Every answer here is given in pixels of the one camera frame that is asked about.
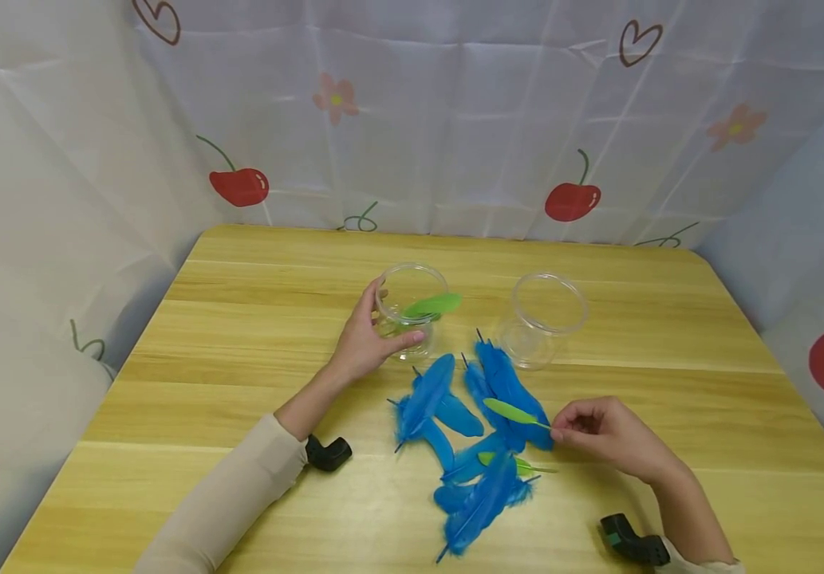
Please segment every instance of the blue feather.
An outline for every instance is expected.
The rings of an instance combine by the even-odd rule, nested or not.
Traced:
[[[533,481],[537,478],[539,477],[532,477],[529,480],[517,478],[514,489],[507,498],[507,506],[522,504],[533,497]],[[466,497],[474,488],[474,484],[444,484],[434,491],[434,502],[447,514],[459,512]]]
[[[397,452],[407,441],[421,438],[424,424],[432,423],[431,417],[434,417],[441,399],[449,391],[455,363],[455,358],[449,352],[438,358],[424,375],[419,375],[420,380],[414,384],[411,395],[402,398],[399,403],[393,403],[396,405],[398,419]]]
[[[444,475],[440,477],[440,479],[443,480],[443,482],[455,484],[469,482],[472,478],[476,478],[485,472],[485,465],[479,461],[479,453],[502,453],[506,451],[506,449],[507,446],[504,445],[501,434],[495,431],[475,443],[475,445],[464,448],[456,453],[453,459],[452,469],[445,470]]]
[[[418,388],[418,384],[422,379],[422,375],[418,373],[418,370],[414,369],[414,371],[416,371],[416,377],[412,381],[413,391]],[[450,391],[447,391],[447,394],[440,400],[435,416],[438,421],[463,436],[482,436],[485,434],[482,421],[479,421],[479,418],[474,416],[466,408],[466,405]]]
[[[520,434],[514,432],[511,427],[511,422],[508,419],[498,415],[497,412],[492,411],[486,407],[484,400],[488,398],[497,399],[495,393],[491,391],[488,383],[485,380],[485,375],[482,368],[478,364],[468,363],[466,367],[466,387],[470,391],[475,404],[479,406],[485,419],[495,428],[498,435],[502,437],[504,445],[515,453],[522,453],[526,446],[526,440]]]
[[[422,438],[428,441],[434,453],[440,460],[440,465],[444,472],[453,469],[453,446],[447,440],[447,435],[437,426],[434,421],[424,421],[422,425]]]
[[[472,488],[458,511],[447,516],[444,525],[444,546],[437,562],[449,552],[455,556],[466,551],[479,534],[495,520],[507,505],[517,482],[517,466],[513,455],[499,454],[485,469],[485,476]]]
[[[533,497],[533,481],[538,480],[539,477],[532,477],[529,480],[521,480],[517,478],[517,483],[514,485],[514,490],[507,498],[508,506],[516,506],[522,504]]]
[[[549,425],[549,418],[542,409],[542,405],[526,388],[517,377],[514,365],[511,364],[510,357],[502,349],[488,343],[477,342],[475,352],[482,363],[484,379],[490,389],[491,396],[517,407],[521,411],[528,412],[538,419],[540,423]],[[552,450],[553,441],[549,431],[538,427],[536,424],[508,422],[509,428],[516,436],[532,442],[539,449]]]

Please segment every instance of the clear plastic jar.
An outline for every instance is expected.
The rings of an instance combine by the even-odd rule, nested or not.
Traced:
[[[436,329],[434,321],[440,315],[410,316],[402,315],[402,310],[416,301],[441,295],[447,292],[447,280],[434,267],[419,262],[401,262],[383,272],[385,281],[376,295],[377,332],[383,337],[392,337],[407,331],[423,331],[426,337],[421,344],[399,351],[393,355],[400,361],[421,359],[434,349]]]
[[[565,335],[587,321],[587,300],[567,279],[552,273],[520,277],[495,337],[517,367],[539,369],[551,363]]]

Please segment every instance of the curtain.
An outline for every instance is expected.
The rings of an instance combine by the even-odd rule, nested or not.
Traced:
[[[823,122],[809,0],[0,0],[0,564],[202,230],[695,247]]]
[[[824,2],[133,5],[238,222],[691,247],[824,121]]]
[[[231,218],[127,8],[0,0],[0,564],[199,232]]]
[[[701,253],[824,426],[824,125]]]

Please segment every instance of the black wrist strap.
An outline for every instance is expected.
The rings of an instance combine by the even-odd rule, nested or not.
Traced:
[[[314,469],[334,472],[351,458],[351,446],[341,436],[332,441],[331,445],[322,446],[319,439],[311,434],[306,441],[306,458]]]
[[[639,537],[623,513],[606,516],[600,520],[600,525],[603,526],[606,544],[632,562],[647,566],[664,566],[670,563],[670,553],[664,545],[664,540],[653,534]]]

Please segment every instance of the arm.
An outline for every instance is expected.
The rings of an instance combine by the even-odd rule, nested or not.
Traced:
[[[575,400],[552,422],[552,439],[607,461],[652,487],[666,537],[695,564],[735,562],[695,474],[615,397]]]
[[[135,574],[212,574],[259,514],[306,464],[306,439],[334,400],[393,352],[418,344],[419,331],[382,339],[371,320],[381,279],[368,285],[345,322],[329,362],[300,391],[265,415],[182,501],[134,568]]]
[[[664,534],[685,560],[695,564],[734,563],[731,545],[691,470],[660,478],[651,487],[660,506]]]

